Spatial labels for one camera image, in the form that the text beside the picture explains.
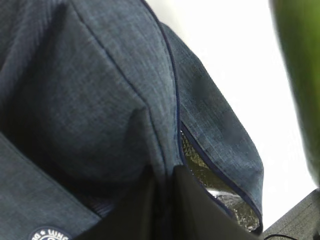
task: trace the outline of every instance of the white wall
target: white wall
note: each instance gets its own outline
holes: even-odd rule
[[[264,229],[315,185],[266,0],[149,0],[201,59],[264,164]]]

